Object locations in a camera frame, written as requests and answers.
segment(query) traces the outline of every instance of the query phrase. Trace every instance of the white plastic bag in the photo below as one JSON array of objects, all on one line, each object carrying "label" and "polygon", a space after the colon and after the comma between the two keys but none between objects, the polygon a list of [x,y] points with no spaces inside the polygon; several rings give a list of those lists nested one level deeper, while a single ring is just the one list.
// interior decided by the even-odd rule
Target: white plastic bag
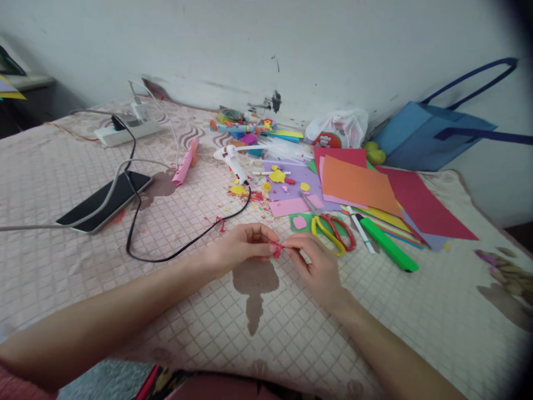
[{"label": "white plastic bag", "polygon": [[332,111],[315,118],[305,129],[304,142],[312,146],[360,148],[368,128],[368,112],[362,109]]}]

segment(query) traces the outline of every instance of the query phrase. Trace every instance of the yellow scissors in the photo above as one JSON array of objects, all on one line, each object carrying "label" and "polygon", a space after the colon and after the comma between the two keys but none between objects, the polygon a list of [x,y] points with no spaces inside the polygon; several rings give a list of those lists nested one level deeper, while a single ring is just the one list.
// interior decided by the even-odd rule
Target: yellow scissors
[{"label": "yellow scissors", "polygon": [[[327,236],[328,239],[330,239],[338,247],[339,252],[335,253],[337,257],[344,256],[346,254],[346,251],[352,251],[355,248],[355,238],[351,230],[346,226],[346,224],[332,215],[321,214],[320,211],[317,210],[317,208],[311,203],[311,201],[309,201],[309,199],[306,198],[306,196],[302,192],[300,192],[300,195],[304,198],[305,202],[311,209],[311,212],[315,214],[315,216],[311,220],[311,232],[313,233],[313,235],[318,237],[318,234],[316,232],[316,225],[318,224],[320,230]],[[323,218],[324,221],[329,224],[335,235],[329,233],[329,231],[324,227],[324,225],[322,225],[322,221],[320,220],[321,218]],[[348,236],[350,237],[350,246],[347,246],[342,241],[339,232],[337,231],[337,228],[333,224],[332,220],[341,225],[348,232]]]}]

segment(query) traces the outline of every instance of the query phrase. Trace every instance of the marker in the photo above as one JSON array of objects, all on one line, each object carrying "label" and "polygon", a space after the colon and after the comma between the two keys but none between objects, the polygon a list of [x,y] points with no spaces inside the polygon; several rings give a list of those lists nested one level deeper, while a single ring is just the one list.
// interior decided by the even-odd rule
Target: marker
[{"label": "marker", "polygon": [[415,272],[420,268],[409,258],[385,233],[383,233],[370,218],[364,218],[361,214],[355,215],[359,223],[366,229],[368,234],[376,239],[376,242],[385,250],[385,252],[394,260],[398,266],[405,272]]},{"label": "marker", "polygon": [[359,231],[359,234],[363,238],[365,245],[368,247],[368,251],[370,252],[370,254],[375,254],[376,252],[374,251],[374,247],[372,247],[372,244],[368,240],[368,236],[366,236],[365,230],[359,223],[359,220],[355,217],[354,211],[352,210],[351,206],[346,206],[346,208],[350,212],[351,219],[352,221],[354,221],[355,226],[357,226],[357,230]]},{"label": "marker", "polygon": [[[252,172],[252,175],[269,175],[273,173],[274,171],[254,171]],[[282,171],[285,175],[290,175],[290,172]]]}]

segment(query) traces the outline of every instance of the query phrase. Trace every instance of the highlighter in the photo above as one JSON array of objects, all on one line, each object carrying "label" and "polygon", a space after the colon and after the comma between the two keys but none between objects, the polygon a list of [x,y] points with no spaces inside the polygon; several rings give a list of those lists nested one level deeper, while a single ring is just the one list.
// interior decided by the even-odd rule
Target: highlighter
[{"label": "highlighter", "polygon": [[366,230],[366,232],[372,236],[376,242],[385,250],[385,252],[394,260],[396,264],[405,272],[415,272],[420,268],[416,263],[409,258],[391,239],[389,239],[385,233],[383,233],[370,218],[364,218],[361,214],[355,215]]}]

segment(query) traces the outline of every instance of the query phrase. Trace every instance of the smartphone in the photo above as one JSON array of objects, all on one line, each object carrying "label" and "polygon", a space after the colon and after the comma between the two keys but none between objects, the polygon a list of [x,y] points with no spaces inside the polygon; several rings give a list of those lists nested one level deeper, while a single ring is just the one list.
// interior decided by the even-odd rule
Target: smartphone
[{"label": "smartphone", "polygon": [[[138,193],[147,188],[152,182],[152,178],[149,176],[137,172],[129,172],[129,174]],[[63,217],[58,219],[56,223],[60,225],[69,225],[94,212],[104,202],[112,183],[113,181],[109,182],[98,192],[85,199],[82,203],[78,204]],[[123,172],[118,177],[117,185],[113,190],[113,194],[111,194],[109,203],[107,203],[107,205],[94,217],[89,218],[87,221],[82,222],[71,229],[83,233],[95,234],[135,197],[137,196],[133,192],[132,187],[129,185],[128,178]]]}]

